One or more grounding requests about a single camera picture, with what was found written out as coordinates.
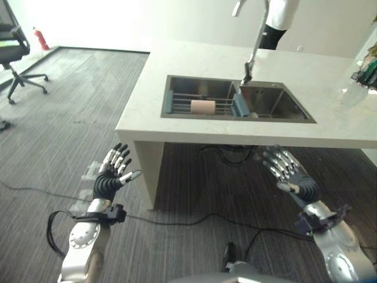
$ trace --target sink basin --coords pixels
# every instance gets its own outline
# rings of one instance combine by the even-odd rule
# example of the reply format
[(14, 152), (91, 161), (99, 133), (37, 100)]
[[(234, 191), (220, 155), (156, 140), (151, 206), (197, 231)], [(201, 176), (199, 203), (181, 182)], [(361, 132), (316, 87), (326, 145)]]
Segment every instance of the sink basin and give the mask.
[[(165, 118), (316, 123), (283, 83), (169, 75), (161, 116)], [(191, 100), (214, 100), (215, 114), (191, 114)]]

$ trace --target fire extinguisher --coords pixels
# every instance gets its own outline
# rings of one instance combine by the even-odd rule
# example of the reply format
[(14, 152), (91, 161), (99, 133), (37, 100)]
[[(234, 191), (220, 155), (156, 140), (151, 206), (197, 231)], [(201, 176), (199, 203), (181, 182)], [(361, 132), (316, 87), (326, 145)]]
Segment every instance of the fire extinguisher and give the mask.
[(43, 37), (43, 34), (34, 27), (33, 27), (33, 33), (38, 38), (38, 41), (39, 41), (39, 44), (41, 44), (42, 50), (49, 50), (49, 47), (46, 43), (45, 38)]

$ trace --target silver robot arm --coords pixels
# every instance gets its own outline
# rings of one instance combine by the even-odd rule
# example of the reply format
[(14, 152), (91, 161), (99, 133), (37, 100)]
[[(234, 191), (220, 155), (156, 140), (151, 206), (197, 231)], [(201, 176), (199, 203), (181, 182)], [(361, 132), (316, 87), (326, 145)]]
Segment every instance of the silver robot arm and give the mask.
[(70, 247), (63, 260), (58, 283), (96, 283), (110, 238), (110, 226), (124, 221), (123, 206), (111, 206), (115, 193), (139, 177), (141, 171), (124, 173), (131, 159), (127, 145), (117, 144), (106, 155), (93, 188), (93, 201), (87, 213), (76, 218), (70, 232)]
[(319, 186), (286, 149), (264, 147), (259, 159), (277, 179), (277, 187), (290, 193), (303, 209), (296, 226), (313, 235), (333, 282), (374, 282), (376, 271), (361, 251), (353, 230), (343, 220), (348, 209), (332, 212), (319, 200)]

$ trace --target black pants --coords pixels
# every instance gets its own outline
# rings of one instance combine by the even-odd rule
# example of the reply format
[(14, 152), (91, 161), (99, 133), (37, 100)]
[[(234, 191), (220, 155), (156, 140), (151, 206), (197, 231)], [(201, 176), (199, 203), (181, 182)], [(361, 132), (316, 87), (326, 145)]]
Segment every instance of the black pants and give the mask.
[(277, 43), (279, 43), (279, 40), (281, 39), (283, 34), (285, 34), (286, 30), (279, 31), (278, 29), (274, 29), (269, 25), (266, 25), (264, 32), (266, 33), (266, 35), (263, 35), (262, 40), (259, 44), (259, 48), (275, 50)]

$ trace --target person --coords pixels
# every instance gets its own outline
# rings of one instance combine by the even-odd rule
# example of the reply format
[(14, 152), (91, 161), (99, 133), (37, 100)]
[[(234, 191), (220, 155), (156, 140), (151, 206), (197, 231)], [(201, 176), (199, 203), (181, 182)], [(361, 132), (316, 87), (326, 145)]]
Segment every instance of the person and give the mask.
[(270, 0), (264, 34), (259, 48), (275, 50), (281, 37), (290, 28), (299, 0)]

